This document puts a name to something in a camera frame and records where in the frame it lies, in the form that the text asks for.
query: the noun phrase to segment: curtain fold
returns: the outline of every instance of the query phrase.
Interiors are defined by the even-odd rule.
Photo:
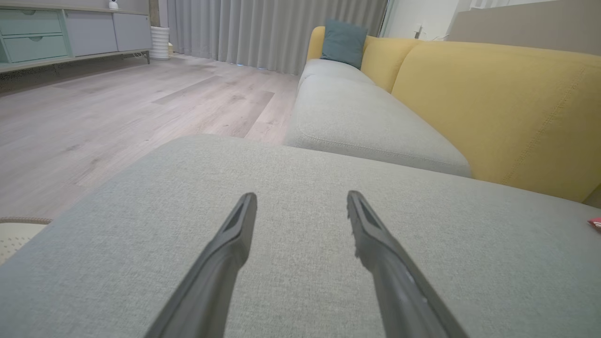
[[[388,0],[168,0],[182,54],[300,74],[313,28],[332,18],[377,35]]]

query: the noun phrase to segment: cabinet top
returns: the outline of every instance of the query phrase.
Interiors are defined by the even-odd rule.
[[[96,7],[78,7],[69,5],[59,4],[36,4],[33,2],[0,2],[1,7],[12,7],[12,8],[37,8],[37,9],[53,9],[53,10],[75,10],[75,11],[96,11],[96,12],[107,12],[107,13],[127,13],[127,14],[140,14],[148,15],[146,12],[139,11],[128,11],[128,10],[111,10],[108,8],[96,8]]]

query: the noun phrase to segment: red package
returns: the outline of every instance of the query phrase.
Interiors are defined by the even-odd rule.
[[[592,220],[589,220],[588,223],[591,224],[595,230],[601,232],[601,217],[593,218]]]

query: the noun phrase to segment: sofa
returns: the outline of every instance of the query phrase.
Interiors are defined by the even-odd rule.
[[[317,27],[285,144],[601,206],[601,57],[374,38],[361,69]]]
[[[0,335],[144,337],[252,191],[257,218],[225,337],[383,337],[347,219],[347,192],[358,190],[469,337],[597,336],[601,233],[587,220],[601,209],[466,177],[469,157],[409,112],[444,149],[415,141],[412,151],[440,164],[214,135],[161,146],[0,266]]]

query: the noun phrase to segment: yellow sofa backrest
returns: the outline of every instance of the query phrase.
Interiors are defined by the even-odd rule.
[[[321,56],[324,32],[313,31],[308,59]],[[368,38],[361,71],[444,135],[475,179],[578,202],[593,196],[601,183],[601,57]]]

